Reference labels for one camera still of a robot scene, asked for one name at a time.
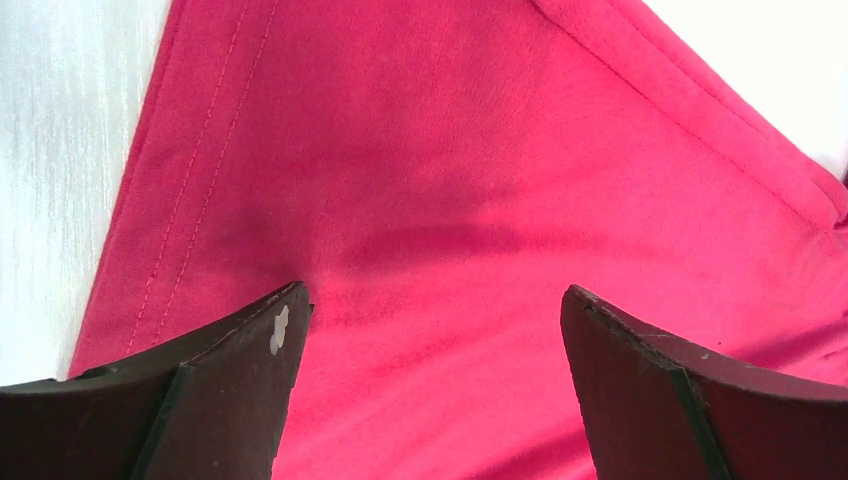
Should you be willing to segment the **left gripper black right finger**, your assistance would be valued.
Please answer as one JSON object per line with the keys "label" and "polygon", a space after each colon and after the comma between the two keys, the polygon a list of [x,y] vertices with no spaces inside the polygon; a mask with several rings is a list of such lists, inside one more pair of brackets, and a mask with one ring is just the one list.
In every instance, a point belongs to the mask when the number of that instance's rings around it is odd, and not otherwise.
{"label": "left gripper black right finger", "polygon": [[601,479],[843,479],[847,391],[760,368],[571,286],[561,330]]}

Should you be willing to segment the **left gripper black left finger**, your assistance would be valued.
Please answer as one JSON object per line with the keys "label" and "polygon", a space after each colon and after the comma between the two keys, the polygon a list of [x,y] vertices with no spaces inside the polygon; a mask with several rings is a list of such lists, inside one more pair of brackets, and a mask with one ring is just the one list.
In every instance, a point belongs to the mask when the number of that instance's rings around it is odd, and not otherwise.
{"label": "left gripper black left finger", "polygon": [[313,307],[279,288],[65,380],[1,390],[5,479],[267,479]]}

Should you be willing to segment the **red t shirt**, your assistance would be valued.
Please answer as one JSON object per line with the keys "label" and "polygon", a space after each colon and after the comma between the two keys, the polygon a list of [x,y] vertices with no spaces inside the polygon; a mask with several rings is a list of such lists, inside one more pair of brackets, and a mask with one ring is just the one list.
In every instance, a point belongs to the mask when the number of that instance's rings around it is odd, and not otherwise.
{"label": "red t shirt", "polygon": [[847,380],[847,191],[640,1],[176,1],[71,371],[286,283],[278,479],[589,479],[578,284]]}

